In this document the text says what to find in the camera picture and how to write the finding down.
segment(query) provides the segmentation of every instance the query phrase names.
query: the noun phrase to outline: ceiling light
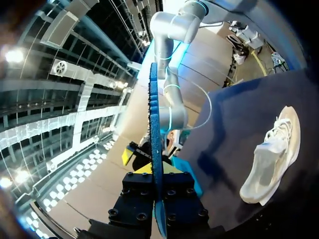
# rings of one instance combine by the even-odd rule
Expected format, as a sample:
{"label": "ceiling light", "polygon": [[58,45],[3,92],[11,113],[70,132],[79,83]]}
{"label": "ceiling light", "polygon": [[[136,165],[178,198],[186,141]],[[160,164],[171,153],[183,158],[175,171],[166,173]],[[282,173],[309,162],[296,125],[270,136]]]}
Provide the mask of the ceiling light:
{"label": "ceiling light", "polygon": [[80,178],[79,178],[79,183],[83,183],[83,182],[84,182],[84,180],[85,180],[85,178],[80,177]]}
{"label": "ceiling light", "polygon": [[77,173],[77,176],[78,176],[78,177],[82,177],[83,175],[84,175],[83,170],[80,170],[80,171]]}
{"label": "ceiling light", "polygon": [[30,177],[30,174],[27,171],[18,171],[15,181],[18,184],[25,182]]}
{"label": "ceiling light", "polygon": [[82,164],[76,165],[76,169],[79,171],[82,170],[83,168],[84,168],[84,166]]}
{"label": "ceiling light", "polygon": [[91,166],[91,170],[95,170],[97,167],[98,167],[98,166],[97,166],[96,164],[93,164],[93,165]]}
{"label": "ceiling light", "polygon": [[46,207],[48,207],[48,206],[50,206],[51,201],[46,198],[46,199],[43,200],[43,204],[44,204]]}
{"label": "ceiling light", "polygon": [[121,82],[121,81],[117,81],[116,82],[116,86],[118,87],[118,88],[120,88],[120,89],[123,89],[125,86],[124,86],[124,84],[123,84],[123,82]]}
{"label": "ceiling light", "polygon": [[103,133],[110,132],[110,131],[111,131],[110,127],[105,127],[102,129]]}
{"label": "ceiling light", "polygon": [[29,225],[31,225],[33,222],[33,220],[30,217],[26,217],[25,220]]}
{"label": "ceiling light", "polygon": [[54,191],[50,192],[49,195],[50,195],[50,197],[53,198],[53,199],[55,199],[56,196],[57,196],[56,192],[54,192]]}
{"label": "ceiling light", "polygon": [[2,188],[8,188],[12,185],[12,181],[8,178],[1,178],[0,180],[0,186]]}
{"label": "ceiling light", "polygon": [[78,179],[77,179],[77,178],[73,177],[73,178],[71,179],[71,183],[72,183],[72,184],[76,184],[77,182],[78,182]]}
{"label": "ceiling light", "polygon": [[11,50],[6,53],[5,59],[7,62],[19,63],[23,60],[23,53],[21,50],[18,49]]}
{"label": "ceiling light", "polygon": [[58,204],[58,202],[56,200],[51,201],[51,207],[55,207],[57,204]]}
{"label": "ceiling light", "polygon": [[83,161],[82,161],[82,163],[84,164],[84,166],[85,166],[85,164],[88,164],[89,162],[90,162],[90,160],[88,160],[87,158],[83,159]]}
{"label": "ceiling light", "polygon": [[76,174],[77,174],[77,172],[76,172],[76,171],[74,171],[74,170],[72,170],[72,171],[70,172],[70,175],[71,175],[72,177],[75,177],[75,176],[76,176]]}
{"label": "ceiling light", "polygon": [[65,196],[64,193],[59,192],[57,197],[58,197],[58,199],[62,200],[64,198],[64,196]]}
{"label": "ceiling light", "polygon": [[63,178],[63,183],[65,183],[65,184],[69,184],[70,183],[70,178],[68,178],[68,177],[65,177],[65,178]]}
{"label": "ceiling light", "polygon": [[90,171],[90,170],[86,170],[86,171],[84,172],[84,175],[85,175],[86,177],[90,176],[90,175],[91,175],[91,171]]}
{"label": "ceiling light", "polygon": [[67,191],[70,191],[71,190],[71,185],[70,184],[66,184],[64,186],[64,188],[67,190]]}
{"label": "ceiling light", "polygon": [[43,232],[41,232],[39,229],[37,229],[35,233],[37,233],[40,238],[43,236]]}
{"label": "ceiling light", "polygon": [[33,219],[38,219],[38,215],[35,212],[31,212],[31,216]]}
{"label": "ceiling light", "polygon": [[58,192],[63,191],[64,187],[61,184],[56,185],[56,190],[58,190]]}
{"label": "ceiling light", "polygon": [[39,222],[37,220],[34,220],[32,224],[34,225],[35,228],[39,227]]}

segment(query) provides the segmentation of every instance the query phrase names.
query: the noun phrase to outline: robotic arm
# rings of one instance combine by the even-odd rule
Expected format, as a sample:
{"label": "robotic arm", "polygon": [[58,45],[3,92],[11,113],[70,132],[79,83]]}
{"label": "robotic arm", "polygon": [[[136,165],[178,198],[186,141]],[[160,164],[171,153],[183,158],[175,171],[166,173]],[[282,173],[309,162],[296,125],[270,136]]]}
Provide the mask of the robotic arm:
{"label": "robotic arm", "polygon": [[188,0],[178,11],[178,15],[157,12],[151,19],[158,79],[165,80],[164,96],[170,103],[169,107],[159,109],[160,129],[164,133],[172,129],[183,129],[188,122],[178,83],[178,69],[169,66],[174,40],[190,44],[207,14],[206,5],[198,0]]}

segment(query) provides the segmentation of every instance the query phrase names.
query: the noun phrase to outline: shoe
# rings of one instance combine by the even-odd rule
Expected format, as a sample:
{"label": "shoe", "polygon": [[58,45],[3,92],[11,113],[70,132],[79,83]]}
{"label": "shoe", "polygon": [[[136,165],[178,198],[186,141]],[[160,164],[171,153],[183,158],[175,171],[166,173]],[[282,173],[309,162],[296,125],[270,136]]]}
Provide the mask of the shoe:
{"label": "shoe", "polygon": [[252,170],[239,192],[244,202],[263,206],[269,201],[284,172],[296,161],[300,142],[298,115],[293,107],[286,106],[254,151]]}

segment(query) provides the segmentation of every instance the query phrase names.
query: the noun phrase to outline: cable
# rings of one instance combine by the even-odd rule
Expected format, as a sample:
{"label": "cable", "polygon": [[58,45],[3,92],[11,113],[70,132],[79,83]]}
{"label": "cable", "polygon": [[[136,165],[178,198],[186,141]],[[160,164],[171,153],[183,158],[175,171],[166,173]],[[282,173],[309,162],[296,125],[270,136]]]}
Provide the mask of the cable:
{"label": "cable", "polygon": [[192,84],[194,84],[195,86],[197,86],[200,90],[202,90],[202,91],[204,92],[204,94],[206,95],[206,97],[207,97],[207,99],[208,99],[208,102],[209,102],[209,107],[210,107],[210,109],[209,109],[209,115],[208,115],[206,121],[205,121],[204,123],[202,123],[201,125],[199,125],[199,126],[196,126],[196,127],[193,127],[193,128],[183,128],[182,130],[185,130],[185,129],[186,129],[186,130],[192,130],[192,129],[196,129],[196,128],[200,128],[200,127],[204,126],[204,125],[209,121],[209,118],[210,118],[211,112],[212,112],[212,103],[211,103],[211,99],[209,98],[208,93],[207,93],[201,86],[199,86],[198,84],[196,84],[195,82],[189,81],[189,80],[187,80],[186,78],[184,78],[184,77],[182,77],[182,76],[180,76],[180,75],[178,75],[178,74],[175,74],[174,72],[172,72],[172,70],[171,70],[169,67],[168,67],[168,70],[170,70],[170,72],[171,72],[172,74],[176,75],[177,77],[181,77],[182,79],[184,79],[184,80],[186,80],[186,81],[188,81],[188,82],[191,82]]}

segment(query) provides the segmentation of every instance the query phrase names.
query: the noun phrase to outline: dark blue table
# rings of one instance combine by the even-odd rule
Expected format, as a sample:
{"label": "dark blue table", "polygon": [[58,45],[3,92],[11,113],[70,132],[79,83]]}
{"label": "dark blue table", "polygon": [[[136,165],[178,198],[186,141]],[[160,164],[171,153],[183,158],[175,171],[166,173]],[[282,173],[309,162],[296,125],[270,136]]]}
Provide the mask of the dark blue table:
{"label": "dark blue table", "polygon": [[[239,190],[251,170],[256,145],[286,105],[299,115],[301,148],[266,206],[290,200],[310,184],[319,158],[319,86],[312,79],[306,71],[291,71],[209,93],[213,105],[209,122],[190,134],[178,157],[188,161],[196,174],[211,227],[232,229],[263,208],[244,203]],[[208,114],[206,101],[196,125]]]}

